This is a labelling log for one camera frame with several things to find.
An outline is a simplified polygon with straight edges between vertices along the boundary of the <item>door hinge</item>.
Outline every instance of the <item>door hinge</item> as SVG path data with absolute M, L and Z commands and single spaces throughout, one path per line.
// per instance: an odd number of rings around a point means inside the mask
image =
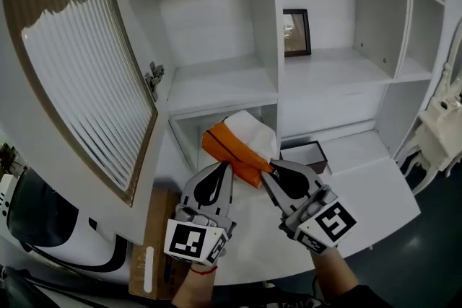
M 159 99 L 159 95 L 157 94 L 156 87 L 159 84 L 159 82 L 162 81 L 162 77 L 164 76 L 165 69 L 164 69 L 163 64 L 156 67 L 154 62 L 151 62 L 149 67 L 152 73 L 151 74 L 149 72 L 146 73 L 144 75 L 144 80 L 146 81 L 149 91 L 151 92 L 152 99 L 154 99 L 154 101 L 156 102 L 157 99 Z

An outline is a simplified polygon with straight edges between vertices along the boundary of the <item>dark floor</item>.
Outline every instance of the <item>dark floor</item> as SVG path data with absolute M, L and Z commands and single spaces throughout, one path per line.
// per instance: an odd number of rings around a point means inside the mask
M 414 187 L 424 172 L 408 181 Z M 440 308 L 462 287 L 462 164 L 440 173 L 417 196 L 422 214 L 394 234 L 346 261 L 361 283 L 396 308 Z M 311 292 L 314 272 L 273 281 L 287 291 Z

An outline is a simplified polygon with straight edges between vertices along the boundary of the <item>black picture frame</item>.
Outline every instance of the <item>black picture frame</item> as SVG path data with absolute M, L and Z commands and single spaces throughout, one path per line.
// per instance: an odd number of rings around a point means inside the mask
M 308 11 L 306 9 L 284 9 L 284 14 L 301 14 L 303 16 L 303 24 L 305 29 L 305 50 L 291 50 L 286 51 L 284 45 L 284 56 L 285 57 L 297 57 L 297 56 L 310 56 L 311 55 L 311 38 L 310 38 L 310 23 L 308 21 Z

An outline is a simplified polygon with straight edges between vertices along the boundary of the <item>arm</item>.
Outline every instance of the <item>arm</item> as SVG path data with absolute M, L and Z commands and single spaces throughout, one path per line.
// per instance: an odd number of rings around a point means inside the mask
M 203 265 L 191 266 L 183 285 L 176 293 L 172 304 L 178 308 L 204 308 L 210 307 L 212 301 L 212 292 L 214 288 L 216 271 L 201 275 L 198 272 L 207 272 L 212 267 Z
M 311 253 L 319 286 L 327 302 L 358 286 L 358 280 L 336 248 L 325 255 Z

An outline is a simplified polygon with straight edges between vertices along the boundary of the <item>ribbed glass panel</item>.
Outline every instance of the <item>ribbed glass panel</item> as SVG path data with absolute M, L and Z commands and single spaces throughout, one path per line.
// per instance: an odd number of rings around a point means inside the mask
M 60 119 L 110 181 L 127 191 L 157 112 L 116 0 L 12 0 L 10 7 Z

